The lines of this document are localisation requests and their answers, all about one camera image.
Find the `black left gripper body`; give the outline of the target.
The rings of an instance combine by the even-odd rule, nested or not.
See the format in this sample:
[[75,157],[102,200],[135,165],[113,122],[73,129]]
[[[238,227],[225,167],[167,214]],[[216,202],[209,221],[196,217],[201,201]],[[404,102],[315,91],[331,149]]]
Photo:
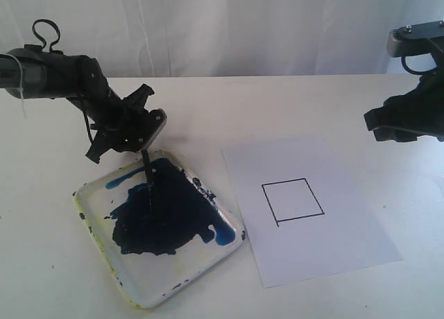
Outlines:
[[[93,124],[114,127],[124,114],[133,112],[109,86],[97,60],[82,55],[76,60],[76,69],[76,97],[70,101],[76,103]],[[89,131],[94,130],[93,124],[88,125]]]

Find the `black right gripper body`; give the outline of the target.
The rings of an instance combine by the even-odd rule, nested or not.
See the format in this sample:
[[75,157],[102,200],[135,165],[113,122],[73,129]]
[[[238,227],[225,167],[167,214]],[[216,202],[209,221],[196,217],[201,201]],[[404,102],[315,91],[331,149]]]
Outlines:
[[443,141],[443,72],[420,77],[410,92],[386,99],[364,115],[377,141],[413,142],[421,136]]

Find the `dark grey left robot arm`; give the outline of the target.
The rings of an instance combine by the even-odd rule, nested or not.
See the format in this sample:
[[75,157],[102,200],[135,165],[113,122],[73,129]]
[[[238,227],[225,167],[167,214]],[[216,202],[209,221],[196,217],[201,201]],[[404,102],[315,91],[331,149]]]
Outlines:
[[44,52],[27,44],[1,56],[1,88],[15,98],[65,98],[95,131],[86,153],[94,163],[109,150],[146,150],[167,122],[162,109],[148,111],[153,89],[143,84],[125,98],[109,86],[98,61],[86,55]]

